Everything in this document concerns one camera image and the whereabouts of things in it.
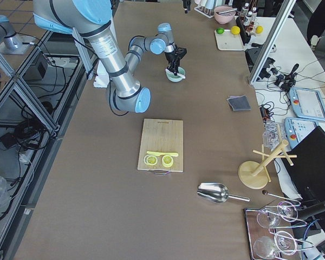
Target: yellow lemon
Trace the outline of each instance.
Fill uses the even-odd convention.
[[[169,168],[173,165],[173,158],[170,155],[164,155],[162,157],[162,165],[165,168]]]
[[[154,155],[149,155],[147,154],[144,158],[143,158],[143,162],[146,165],[155,165],[158,163],[158,158]]]
[[[256,28],[256,33],[257,34],[260,34],[260,33],[262,33],[263,32],[263,30],[264,30],[264,28],[261,26],[261,25],[259,25],[257,28]]]
[[[239,34],[240,31],[241,31],[241,29],[240,29],[238,26],[233,26],[233,27],[231,27],[231,33],[232,33],[233,35],[237,35],[237,34]]]

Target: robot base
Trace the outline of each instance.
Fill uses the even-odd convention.
[[[31,36],[21,36],[22,42],[33,42],[35,39]],[[0,52],[2,54],[16,54],[16,55],[23,55],[27,52],[31,45],[29,44],[23,44],[20,48],[16,50],[9,50],[6,46],[5,43],[2,42],[0,44]]]

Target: yellow knife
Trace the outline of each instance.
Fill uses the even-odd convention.
[[[178,157],[179,155],[176,152],[164,153],[164,152],[151,152],[151,151],[147,151],[147,154],[154,155],[154,156],[170,155],[172,157]]]

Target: white tray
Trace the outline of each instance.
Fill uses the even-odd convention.
[[[239,34],[233,35],[230,30],[224,30],[224,33],[218,34],[215,30],[214,35],[216,36],[219,50],[244,50],[243,42]]]

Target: lemon slice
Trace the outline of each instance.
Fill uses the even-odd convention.
[[[146,165],[155,165],[158,163],[158,157],[154,156],[154,155],[150,155],[147,154],[144,158],[143,158],[143,162]]]
[[[165,168],[169,168],[173,165],[173,158],[168,154],[164,155],[161,160],[162,160],[162,165]]]

